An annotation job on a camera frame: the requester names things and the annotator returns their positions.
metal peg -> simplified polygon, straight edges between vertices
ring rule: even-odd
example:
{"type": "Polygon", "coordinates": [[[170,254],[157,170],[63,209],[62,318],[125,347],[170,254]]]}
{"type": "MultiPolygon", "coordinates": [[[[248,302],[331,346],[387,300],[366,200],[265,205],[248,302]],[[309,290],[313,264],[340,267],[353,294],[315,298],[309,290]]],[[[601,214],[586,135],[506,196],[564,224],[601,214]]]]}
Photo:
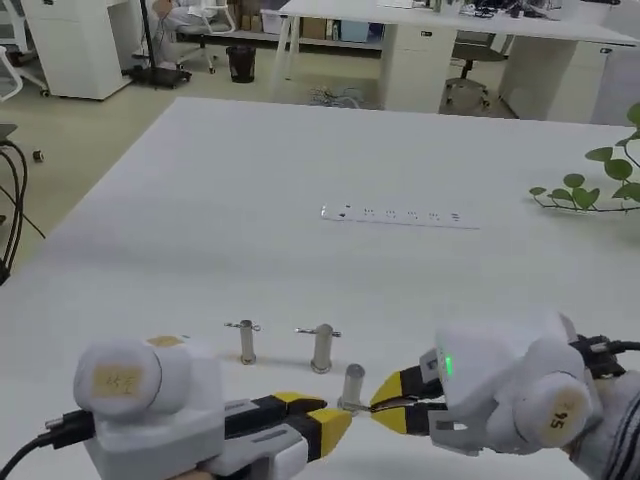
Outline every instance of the metal peg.
{"type": "Polygon", "coordinates": [[[351,412],[351,415],[354,417],[358,414],[358,407],[362,406],[360,392],[362,392],[364,373],[364,367],[362,365],[357,363],[349,365],[344,375],[342,396],[338,399],[338,408],[351,412]]]}
{"type": "Polygon", "coordinates": [[[254,325],[251,320],[242,320],[240,323],[225,323],[224,326],[240,329],[240,345],[242,347],[240,361],[244,365],[256,363],[256,353],[253,350],[253,332],[259,332],[260,325],[254,325]]]}
{"type": "Polygon", "coordinates": [[[327,373],[331,370],[331,342],[333,337],[341,337],[331,325],[323,323],[318,328],[296,328],[296,333],[308,333],[316,336],[316,344],[311,359],[311,369],[316,373],[327,373]]]}

white power strip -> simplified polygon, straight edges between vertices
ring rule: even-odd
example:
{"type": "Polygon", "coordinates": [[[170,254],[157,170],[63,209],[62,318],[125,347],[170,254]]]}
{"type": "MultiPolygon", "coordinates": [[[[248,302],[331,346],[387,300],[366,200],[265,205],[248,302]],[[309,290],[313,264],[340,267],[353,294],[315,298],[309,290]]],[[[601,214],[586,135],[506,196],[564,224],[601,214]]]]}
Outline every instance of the white power strip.
{"type": "Polygon", "coordinates": [[[465,230],[478,230],[480,228],[457,212],[443,213],[426,210],[373,208],[349,203],[324,205],[320,216],[324,220],[336,222],[388,223],[391,225],[460,228],[465,230]]]}

gray floor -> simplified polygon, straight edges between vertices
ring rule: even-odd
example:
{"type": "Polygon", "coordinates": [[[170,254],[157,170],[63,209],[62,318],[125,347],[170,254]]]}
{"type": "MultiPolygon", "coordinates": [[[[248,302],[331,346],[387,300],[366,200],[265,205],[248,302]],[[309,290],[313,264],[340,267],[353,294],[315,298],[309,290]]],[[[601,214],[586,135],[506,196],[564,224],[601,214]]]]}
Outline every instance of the gray floor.
{"type": "MultiPolygon", "coordinates": [[[[210,75],[206,65],[195,60],[187,65],[194,72],[192,81],[177,90],[129,86],[104,102],[93,102],[41,98],[36,87],[25,83],[19,95],[0,105],[0,122],[19,125],[12,139],[28,151],[40,149],[45,154],[45,162],[32,164],[29,173],[26,212],[31,219],[45,233],[51,231],[176,96],[267,101],[275,51],[259,50],[255,82],[241,85],[230,80],[224,49],[213,47],[216,49],[221,60],[218,71],[210,75]]],[[[495,90],[503,68],[503,64],[480,65],[470,77],[495,90]]],[[[337,91],[355,87],[373,106],[378,71],[379,61],[371,58],[302,53],[296,63],[296,76],[287,82],[281,101],[308,103],[313,88],[337,91]]],[[[458,76],[460,69],[452,66],[450,73],[451,77],[458,76]]],[[[499,102],[494,105],[489,115],[508,116],[499,102]]],[[[469,108],[458,113],[478,111],[469,108]]],[[[6,168],[0,170],[0,183],[5,188],[11,185],[6,168]]],[[[10,211],[8,201],[0,198],[0,213],[10,211]]],[[[7,224],[0,227],[0,243],[7,232],[7,224]]],[[[18,264],[37,249],[40,241],[25,224],[18,264]]]]}

person's arm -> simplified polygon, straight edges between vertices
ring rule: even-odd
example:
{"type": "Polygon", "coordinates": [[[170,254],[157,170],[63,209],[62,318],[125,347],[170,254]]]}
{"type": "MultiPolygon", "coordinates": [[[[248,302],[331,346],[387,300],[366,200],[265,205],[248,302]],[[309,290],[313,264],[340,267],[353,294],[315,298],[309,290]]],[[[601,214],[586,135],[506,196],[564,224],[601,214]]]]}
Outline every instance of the person's arm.
{"type": "Polygon", "coordinates": [[[640,478],[640,372],[597,382],[602,421],[563,450],[592,480],[640,478]]]}
{"type": "Polygon", "coordinates": [[[210,473],[192,470],[191,472],[183,473],[182,475],[173,477],[171,480],[214,480],[214,478],[210,473]]]}

office desk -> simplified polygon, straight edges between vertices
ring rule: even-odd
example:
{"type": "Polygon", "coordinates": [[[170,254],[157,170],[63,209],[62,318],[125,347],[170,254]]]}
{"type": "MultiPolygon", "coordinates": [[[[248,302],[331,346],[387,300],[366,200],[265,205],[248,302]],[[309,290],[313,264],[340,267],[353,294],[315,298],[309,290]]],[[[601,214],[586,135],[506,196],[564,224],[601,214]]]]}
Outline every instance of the office desk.
{"type": "MultiPolygon", "coordinates": [[[[294,390],[331,401],[351,362],[367,369],[367,401],[391,371],[415,364],[438,322],[517,322],[552,306],[583,333],[640,339],[638,240],[626,230],[638,222],[558,215],[527,200],[529,187],[556,184],[566,172],[602,179],[584,151],[628,133],[178,99],[0,289],[0,456],[73,408],[79,354],[112,336],[204,339],[224,359],[227,399],[294,390]],[[211,125],[225,154],[211,154],[211,125]],[[452,137],[460,131],[464,142],[452,137]],[[323,203],[343,201],[458,211],[481,229],[320,219],[323,203]],[[222,325],[246,318],[262,326],[254,366],[239,364],[238,331],[222,325]],[[308,367],[313,338],[293,329],[322,322],[342,338],[333,370],[317,375],[308,367]]],[[[514,472],[521,480],[584,478],[559,451],[465,458],[364,414],[299,478],[506,480],[514,472]]],[[[45,474],[97,478],[81,447],[39,450],[16,478],[45,474]]]]}
{"type": "Polygon", "coordinates": [[[272,99],[285,72],[291,75],[299,17],[375,22],[386,24],[380,100],[385,109],[398,111],[438,112],[457,31],[466,30],[516,36],[500,92],[521,118],[587,123],[606,55],[637,43],[594,25],[503,13],[492,19],[447,17],[426,9],[379,7],[376,0],[291,0],[280,14],[290,19],[280,33],[272,99]],[[292,48],[285,58],[290,30],[292,48]]]}

